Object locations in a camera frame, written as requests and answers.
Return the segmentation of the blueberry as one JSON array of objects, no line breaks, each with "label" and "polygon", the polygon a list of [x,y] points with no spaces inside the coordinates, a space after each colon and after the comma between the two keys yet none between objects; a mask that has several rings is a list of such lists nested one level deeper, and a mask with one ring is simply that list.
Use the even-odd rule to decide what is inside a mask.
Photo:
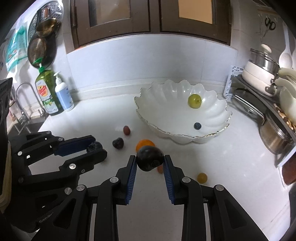
[{"label": "blueberry", "polygon": [[200,123],[194,123],[194,128],[196,129],[196,130],[200,130],[201,129],[201,124]]},{"label": "blueberry", "polygon": [[102,149],[103,149],[102,144],[100,142],[94,141],[87,147],[86,151],[89,153],[93,151],[99,151]]}]

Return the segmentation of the red grape left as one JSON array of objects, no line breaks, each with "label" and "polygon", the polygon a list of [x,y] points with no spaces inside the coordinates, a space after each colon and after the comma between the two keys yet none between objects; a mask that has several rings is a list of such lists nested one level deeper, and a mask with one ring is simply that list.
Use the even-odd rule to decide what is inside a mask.
[{"label": "red grape left", "polygon": [[123,133],[126,135],[126,136],[129,136],[131,134],[131,130],[128,126],[124,126],[123,127]]}]

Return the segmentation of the red grape tomato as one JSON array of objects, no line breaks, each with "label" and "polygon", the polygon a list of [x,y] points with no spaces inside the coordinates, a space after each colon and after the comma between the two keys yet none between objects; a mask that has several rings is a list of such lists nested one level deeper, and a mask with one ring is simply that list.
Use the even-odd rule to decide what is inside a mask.
[{"label": "red grape tomato", "polygon": [[163,165],[160,165],[157,167],[157,170],[160,174],[162,174],[164,171],[163,171]]}]

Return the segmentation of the round perforated steamer plate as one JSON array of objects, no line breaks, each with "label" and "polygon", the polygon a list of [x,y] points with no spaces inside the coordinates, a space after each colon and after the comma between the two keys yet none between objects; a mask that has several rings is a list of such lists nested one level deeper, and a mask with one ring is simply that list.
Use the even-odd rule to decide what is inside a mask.
[{"label": "round perforated steamer plate", "polygon": [[63,4],[60,1],[49,1],[40,7],[30,21],[28,27],[28,38],[31,38],[36,33],[36,27],[39,23],[49,19],[56,19],[62,23],[64,15]]}]

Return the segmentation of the chrome faucet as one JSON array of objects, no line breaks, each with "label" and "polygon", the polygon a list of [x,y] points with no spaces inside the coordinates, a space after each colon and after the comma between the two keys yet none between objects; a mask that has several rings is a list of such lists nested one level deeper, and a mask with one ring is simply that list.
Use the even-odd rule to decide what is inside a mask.
[{"label": "chrome faucet", "polygon": [[37,118],[46,119],[49,116],[31,83],[13,83],[11,96],[19,109],[16,116],[22,122],[29,122]]}]

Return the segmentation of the white spoon left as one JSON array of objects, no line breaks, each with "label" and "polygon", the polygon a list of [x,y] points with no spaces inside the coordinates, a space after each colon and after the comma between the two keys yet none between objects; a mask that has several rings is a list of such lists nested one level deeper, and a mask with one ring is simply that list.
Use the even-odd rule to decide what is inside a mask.
[{"label": "white spoon left", "polygon": [[285,39],[285,49],[280,54],[278,64],[280,68],[292,68],[292,54],[290,51],[288,27],[285,22],[282,22],[282,26],[283,26],[283,33],[284,33],[284,39]]}]

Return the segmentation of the black strainer pan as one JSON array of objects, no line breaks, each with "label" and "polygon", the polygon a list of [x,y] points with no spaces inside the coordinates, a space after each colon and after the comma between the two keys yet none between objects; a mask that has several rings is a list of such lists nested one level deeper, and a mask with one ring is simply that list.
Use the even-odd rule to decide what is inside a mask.
[{"label": "black strainer pan", "polygon": [[28,60],[34,68],[39,68],[39,63],[36,61],[42,59],[42,66],[49,67],[56,57],[57,44],[56,35],[50,34],[46,37],[39,37],[34,34],[28,45]]}]

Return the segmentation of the jar of orange preserve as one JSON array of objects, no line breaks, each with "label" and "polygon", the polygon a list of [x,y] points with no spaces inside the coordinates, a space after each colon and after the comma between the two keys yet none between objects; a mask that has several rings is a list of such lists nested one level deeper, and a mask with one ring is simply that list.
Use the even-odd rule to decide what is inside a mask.
[{"label": "jar of orange preserve", "polygon": [[296,180],[296,154],[293,154],[291,158],[282,167],[282,176],[286,185],[291,185]]}]

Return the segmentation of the dark wooden window frame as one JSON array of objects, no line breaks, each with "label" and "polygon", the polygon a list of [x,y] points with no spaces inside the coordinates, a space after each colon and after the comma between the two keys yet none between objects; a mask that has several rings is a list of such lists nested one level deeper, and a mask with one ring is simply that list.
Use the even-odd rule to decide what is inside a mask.
[{"label": "dark wooden window frame", "polygon": [[160,33],[231,42],[230,1],[70,1],[69,14],[75,48],[119,36]]}]

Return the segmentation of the stainless steel pot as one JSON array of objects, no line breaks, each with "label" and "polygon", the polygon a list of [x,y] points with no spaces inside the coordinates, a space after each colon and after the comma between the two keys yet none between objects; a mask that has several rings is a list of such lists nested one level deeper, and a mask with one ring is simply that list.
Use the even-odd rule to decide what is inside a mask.
[{"label": "stainless steel pot", "polygon": [[286,147],[292,143],[290,134],[269,109],[264,114],[259,134],[267,149],[275,155],[282,154]]}]

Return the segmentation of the glass lid under shelf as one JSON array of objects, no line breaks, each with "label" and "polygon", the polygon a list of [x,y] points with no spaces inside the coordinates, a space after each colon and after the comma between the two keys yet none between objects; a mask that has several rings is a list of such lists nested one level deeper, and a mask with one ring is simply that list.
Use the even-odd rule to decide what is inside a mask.
[{"label": "glass lid under shelf", "polygon": [[266,106],[249,90],[237,88],[234,90],[231,100],[241,112],[254,120],[264,122]]}]

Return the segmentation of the white scalloped bowl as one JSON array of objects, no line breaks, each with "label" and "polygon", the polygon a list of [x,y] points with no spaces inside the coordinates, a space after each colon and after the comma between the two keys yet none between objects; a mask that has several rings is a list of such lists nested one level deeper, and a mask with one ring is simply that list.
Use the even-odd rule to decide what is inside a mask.
[{"label": "white scalloped bowl", "polygon": [[[198,109],[188,106],[192,94],[201,96]],[[138,117],[151,131],[178,144],[210,141],[227,129],[232,116],[227,102],[220,100],[216,91],[207,91],[200,83],[191,85],[187,80],[152,83],[149,88],[142,88],[134,101]],[[201,129],[196,130],[194,123],[200,123]]]}]

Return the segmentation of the brass ladle bowl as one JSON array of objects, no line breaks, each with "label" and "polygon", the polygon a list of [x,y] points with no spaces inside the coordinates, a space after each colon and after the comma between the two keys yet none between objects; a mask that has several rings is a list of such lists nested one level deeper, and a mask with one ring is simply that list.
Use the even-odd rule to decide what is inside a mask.
[{"label": "brass ladle bowl", "polygon": [[45,38],[51,34],[56,34],[60,28],[61,22],[56,18],[49,18],[49,13],[48,7],[37,12],[36,33],[39,37]]}]

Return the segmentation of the green dish soap bottle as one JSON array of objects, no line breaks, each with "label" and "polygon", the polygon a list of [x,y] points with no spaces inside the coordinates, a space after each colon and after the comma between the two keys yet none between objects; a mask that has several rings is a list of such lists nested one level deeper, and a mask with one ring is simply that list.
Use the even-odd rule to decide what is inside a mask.
[{"label": "green dish soap bottle", "polygon": [[39,66],[39,75],[35,80],[36,90],[49,115],[57,115],[64,111],[55,92],[54,72],[42,65],[43,58],[38,58],[34,64]]}]

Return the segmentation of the orange mandarin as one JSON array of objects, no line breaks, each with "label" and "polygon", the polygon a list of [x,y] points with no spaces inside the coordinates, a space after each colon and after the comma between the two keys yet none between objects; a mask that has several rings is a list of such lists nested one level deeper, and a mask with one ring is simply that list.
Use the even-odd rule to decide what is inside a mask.
[{"label": "orange mandarin", "polygon": [[151,140],[148,140],[148,139],[140,140],[138,142],[138,144],[136,145],[135,151],[138,152],[144,146],[152,146],[152,147],[155,147],[155,144]]}]

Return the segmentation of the white corner shelf rack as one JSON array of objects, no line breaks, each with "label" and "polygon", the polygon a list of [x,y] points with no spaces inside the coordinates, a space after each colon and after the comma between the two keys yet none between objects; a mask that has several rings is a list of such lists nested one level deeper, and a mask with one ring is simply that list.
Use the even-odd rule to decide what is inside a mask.
[{"label": "white corner shelf rack", "polygon": [[237,99],[244,107],[250,106],[253,115],[257,114],[258,111],[262,113],[269,112],[272,115],[275,122],[280,125],[280,130],[287,134],[289,139],[287,146],[284,147],[283,152],[276,161],[276,166],[282,167],[295,153],[295,126],[287,123],[289,119],[283,116],[271,98],[259,93],[242,78],[242,72],[241,67],[230,67],[223,97],[227,101]]}]

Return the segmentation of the green apple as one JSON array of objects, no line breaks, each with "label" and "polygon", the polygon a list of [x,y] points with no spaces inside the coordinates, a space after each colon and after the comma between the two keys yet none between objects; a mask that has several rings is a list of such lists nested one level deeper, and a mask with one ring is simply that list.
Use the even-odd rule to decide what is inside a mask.
[{"label": "green apple", "polygon": [[188,97],[188,106],[190,108],[198,109],[201,107],[202,99],[198,94],[192,94]]}]

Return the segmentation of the wooden bead trivet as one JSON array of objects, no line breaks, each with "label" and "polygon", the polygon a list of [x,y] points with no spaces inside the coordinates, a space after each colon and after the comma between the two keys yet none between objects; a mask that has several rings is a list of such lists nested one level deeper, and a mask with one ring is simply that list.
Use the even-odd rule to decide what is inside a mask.
[{"label": "wooden bead trivet", "polygon": [[273,104],[276,112],[280,115],[280,117],[283,119],[283,121],[288,125],[288,127],[295,133],[295,125],[293,122],[290,121],[290,119],[283,113],[282,109],[276,104]]}]

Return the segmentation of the cream kettle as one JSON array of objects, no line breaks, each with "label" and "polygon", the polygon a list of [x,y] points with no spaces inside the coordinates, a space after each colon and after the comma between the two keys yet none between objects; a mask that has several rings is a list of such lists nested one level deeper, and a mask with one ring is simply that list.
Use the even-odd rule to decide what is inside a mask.
[{"label": "cream kettle", "polygon": [[274,83],[277,87],[281,87],[279,93],[280,107],[287,118],[295,125],[295,70],[281,68]]}]

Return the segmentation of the steel sink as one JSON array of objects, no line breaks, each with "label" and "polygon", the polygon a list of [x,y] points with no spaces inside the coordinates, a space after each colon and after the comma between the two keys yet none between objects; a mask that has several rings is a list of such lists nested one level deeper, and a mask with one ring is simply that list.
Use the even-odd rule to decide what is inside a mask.
[{"label": "steel sink", "polygon": [[14,137],[22,134],[36,133],[39,131],[45,120],[45,118],[33,118],[23,125],[16,121],[9,129],[8,136]]}]

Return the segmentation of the black scissors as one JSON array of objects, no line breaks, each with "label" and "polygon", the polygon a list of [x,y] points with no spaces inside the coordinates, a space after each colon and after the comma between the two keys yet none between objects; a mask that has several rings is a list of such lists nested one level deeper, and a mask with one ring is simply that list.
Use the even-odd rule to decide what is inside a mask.
[{"label": "black scissors", "polygon": [[265,23],[265,26],[266,26],[266,30],[265,30],[264,35],[266,35],[266,33],[268,31],[273,31],[273,30],[276,29],[276,23],[274,21],[272,21],[269,17],[265,18],[264,23]]}]

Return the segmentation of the white pump bottle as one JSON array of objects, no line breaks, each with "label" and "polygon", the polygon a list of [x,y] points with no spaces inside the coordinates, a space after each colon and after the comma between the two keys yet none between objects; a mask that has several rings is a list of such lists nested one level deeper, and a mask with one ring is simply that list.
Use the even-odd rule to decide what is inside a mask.
[{"label": "white pump bottle", "polygon": [[70,111],[74,108],[74,102],[67,84],[62,81],[61,77],[59,76],[59,73],[60,72],[54,73],[54,77],[56,78],[55,92],[60,101],[60,104],[62,105],[62,108],[65,111]]}]

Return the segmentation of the large dark plum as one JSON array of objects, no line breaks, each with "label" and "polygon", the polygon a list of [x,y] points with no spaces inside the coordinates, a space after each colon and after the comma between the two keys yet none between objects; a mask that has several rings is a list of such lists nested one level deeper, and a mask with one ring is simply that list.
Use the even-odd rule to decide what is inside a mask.
[{"label": "large dark plum", "polygon": [[149,172],[164,163],[164,154],[157,147],[143,146],[137,152],[136,163],[142,171]]}]

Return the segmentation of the yellow grape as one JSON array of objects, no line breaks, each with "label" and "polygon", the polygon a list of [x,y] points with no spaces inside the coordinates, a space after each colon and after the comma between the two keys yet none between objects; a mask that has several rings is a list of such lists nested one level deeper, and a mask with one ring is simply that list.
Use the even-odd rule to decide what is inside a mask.
[{"label": "yellow grape", "polygon": [[207,180],[208,180],[208,177],[205,173],[199,173],[197,175],[197,182],[199,184],[205,184],[207,182]]}]

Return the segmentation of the teal plastic bag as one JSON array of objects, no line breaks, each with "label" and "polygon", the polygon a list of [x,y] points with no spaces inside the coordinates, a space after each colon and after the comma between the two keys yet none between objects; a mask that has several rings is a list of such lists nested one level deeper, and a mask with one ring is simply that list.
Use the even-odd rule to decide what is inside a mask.
[{"label": "teal plastic bag", "polygon": [[6,69],[15,69],[21,60],[27,58],[27,28],[20,26],[10,38],[6,51]]}]

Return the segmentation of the cream pot with glass lid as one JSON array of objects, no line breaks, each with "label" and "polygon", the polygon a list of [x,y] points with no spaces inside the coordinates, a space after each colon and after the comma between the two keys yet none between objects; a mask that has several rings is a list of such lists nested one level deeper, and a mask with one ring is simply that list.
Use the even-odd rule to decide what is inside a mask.
[{"label": "cream pot with glass lid", "polygon": [[280,69],[276,61],[270,57],[271,53],[271,48],[266,44],[261,44],[261,50],[250,49],[250,58],[242,72],[244,81],[269,97],[275,95],[272,80]]}]

